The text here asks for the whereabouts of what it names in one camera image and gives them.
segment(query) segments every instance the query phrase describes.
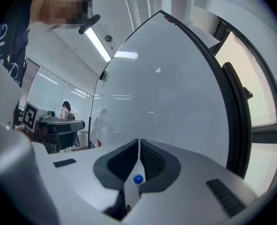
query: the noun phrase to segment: black t-shirt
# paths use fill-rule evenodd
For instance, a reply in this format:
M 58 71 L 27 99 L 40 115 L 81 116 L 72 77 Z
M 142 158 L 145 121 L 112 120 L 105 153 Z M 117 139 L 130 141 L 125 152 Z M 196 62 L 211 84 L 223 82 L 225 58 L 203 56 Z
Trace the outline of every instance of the black t-shirt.
M 20 0 L 0 24 L 0 61 L 20 87 L 28 61 L 31 3 L 32 0 Z

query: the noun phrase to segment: ceiling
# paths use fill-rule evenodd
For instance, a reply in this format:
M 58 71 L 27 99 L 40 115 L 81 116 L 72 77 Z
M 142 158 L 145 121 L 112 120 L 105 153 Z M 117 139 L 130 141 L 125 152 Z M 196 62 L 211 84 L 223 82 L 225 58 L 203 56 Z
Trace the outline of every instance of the ceiling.
M 101 16 L 93 29 L 110 56 L 131 35 L 133 27 L 137 28 L 150 15 L 164 8 L 183 23 L 192 20 L 194 26 L 210 34 L 215 32 L 219 22 L 216 15 L 191 5 L 190 0 L 178 1 L 93 0 L 93 13 Z M 113 41 L 106 42 L 106 35 L 111 35 Z M 50 30 L 41 23 L 30 28 L 28 56 L 39 66 L 89 94 L 94 93 L 98 77 L 107 64 L 90 39 L 85 34 L 80 35 L 77 29 Z

